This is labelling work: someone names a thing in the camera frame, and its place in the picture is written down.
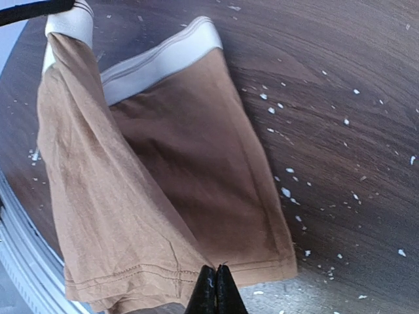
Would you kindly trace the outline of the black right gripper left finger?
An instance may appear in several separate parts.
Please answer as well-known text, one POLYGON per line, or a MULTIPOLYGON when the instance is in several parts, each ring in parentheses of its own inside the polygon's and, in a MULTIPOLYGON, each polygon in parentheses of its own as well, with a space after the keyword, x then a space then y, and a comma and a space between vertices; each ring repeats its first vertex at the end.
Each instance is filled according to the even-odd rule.
POLYGON ((209 266, 201 268, 184 314, 215 313, 215 275, 213 268, 209 266))

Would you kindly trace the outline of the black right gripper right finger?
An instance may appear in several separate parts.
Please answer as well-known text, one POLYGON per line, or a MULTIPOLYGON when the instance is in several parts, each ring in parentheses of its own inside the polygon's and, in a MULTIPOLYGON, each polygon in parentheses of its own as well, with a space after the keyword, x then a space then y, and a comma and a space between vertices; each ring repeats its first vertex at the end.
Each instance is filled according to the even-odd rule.
POLYGON ((220 264, 216 273, 218 314, 247 314, 236 283, 227 265, 220 264))

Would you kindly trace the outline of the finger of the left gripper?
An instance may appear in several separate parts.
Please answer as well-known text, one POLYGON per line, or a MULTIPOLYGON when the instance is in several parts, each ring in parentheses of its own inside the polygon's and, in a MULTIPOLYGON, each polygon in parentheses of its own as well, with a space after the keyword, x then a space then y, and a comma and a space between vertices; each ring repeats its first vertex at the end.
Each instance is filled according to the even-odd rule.
POLYGON ((75 0, 35 1, 1 9, 1 26, 16 22, 67 12, 73 8, 75 0))

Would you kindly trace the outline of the brown underwear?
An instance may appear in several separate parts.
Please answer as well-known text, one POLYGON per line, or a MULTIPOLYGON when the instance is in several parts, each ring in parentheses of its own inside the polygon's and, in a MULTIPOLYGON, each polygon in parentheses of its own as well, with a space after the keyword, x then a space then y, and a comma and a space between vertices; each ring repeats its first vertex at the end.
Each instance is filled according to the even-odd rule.
POLYGON ((47 18, 37 94, 67 298, 130 313, 186 304, 202 266, 226 263, 241 287, 294 277, 274 176, 213 22, 104 72, 93 28, 85 1, 47 18))

